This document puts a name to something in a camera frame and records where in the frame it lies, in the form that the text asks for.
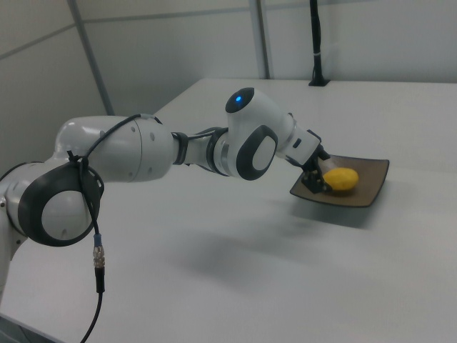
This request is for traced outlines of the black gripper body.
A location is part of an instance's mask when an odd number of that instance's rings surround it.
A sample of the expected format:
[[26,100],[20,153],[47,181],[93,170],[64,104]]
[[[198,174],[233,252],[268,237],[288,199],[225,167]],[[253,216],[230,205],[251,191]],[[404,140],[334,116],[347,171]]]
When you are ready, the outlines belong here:
[[321,159],[319,159],[319,157],[318,157],[318,146],[317,146],[316,149],[314,150],[314,152],[311,154],[311,156],[302,166],[302,170],[304,172],[308,172],[308,173],[317,172],[318,174],[321,174],[321,168],[318,163],[319,160],[321,160]]

